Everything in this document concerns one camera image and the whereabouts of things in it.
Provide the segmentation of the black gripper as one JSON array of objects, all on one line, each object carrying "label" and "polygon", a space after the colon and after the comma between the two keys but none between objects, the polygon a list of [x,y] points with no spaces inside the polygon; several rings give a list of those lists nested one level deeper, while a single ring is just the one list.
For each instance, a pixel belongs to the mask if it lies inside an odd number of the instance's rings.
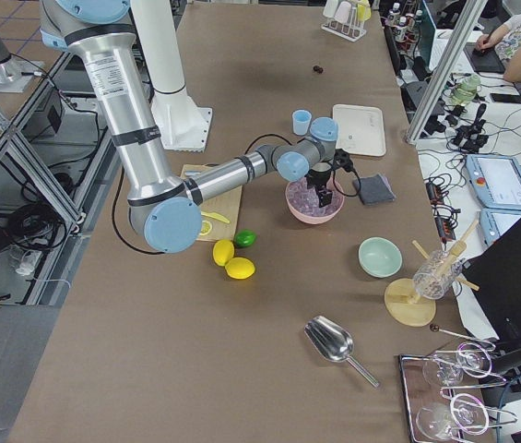
[{"label": "black gripper", "polygon": [[332,174],[329,163],[317,163],[306,175],[307,188],[316,187],[319,207],[329,206],[332,202],[333,191],[326,187]]}]

